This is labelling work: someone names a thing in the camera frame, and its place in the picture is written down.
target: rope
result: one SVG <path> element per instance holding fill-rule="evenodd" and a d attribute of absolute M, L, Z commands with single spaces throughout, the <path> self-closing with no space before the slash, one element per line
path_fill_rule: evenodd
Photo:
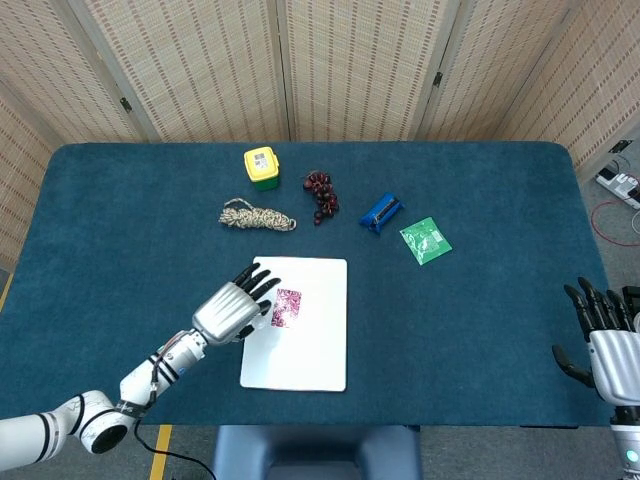
<path fill-rule="evenodd" d="M 242 203 L 246 208 L 230 208 L 232 203 Z M 224 204 L 220 223 L 238 228 L 270 228 L 288 232 L 296 228 L 296 221 L 284 213 L 270 208 L 257 208 L 242 198 L 233 198 Z"/>

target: pink card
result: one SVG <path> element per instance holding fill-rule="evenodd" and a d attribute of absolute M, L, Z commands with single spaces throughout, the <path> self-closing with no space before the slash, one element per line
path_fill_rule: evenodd
<path fill-rule="evenodd" d="M 284 328 L 291 327 L 293 321 L 298 318 L 301 297 L 302 295 L 300 292 L 279 288 L 276 293 L 276 304 L 273 306 L 271 326 Z"/>

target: white board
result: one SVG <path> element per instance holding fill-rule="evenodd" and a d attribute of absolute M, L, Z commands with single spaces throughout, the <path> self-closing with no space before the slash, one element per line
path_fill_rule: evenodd
<path fill-rule="evenodd" d="M 282 282 L 266 325 L 244 340 L 245 388 L 342 392 L 347 387 L 347 262 L 256 257 Z"/>

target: blue chair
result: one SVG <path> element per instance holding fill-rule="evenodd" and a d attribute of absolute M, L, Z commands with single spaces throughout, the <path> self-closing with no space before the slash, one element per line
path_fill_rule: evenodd
<path fill-rule="evenodd" d="M 420 429 L 226 425 L 213 471 L 224 480 L 422 480 Z"/>

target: green packet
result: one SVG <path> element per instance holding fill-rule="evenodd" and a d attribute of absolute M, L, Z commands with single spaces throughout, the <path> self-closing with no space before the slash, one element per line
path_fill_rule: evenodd
<path fill-rule="evenodd" d="M 400 233 L 420 265 L 452 250 L 431 217 L 403 228 Z"/>

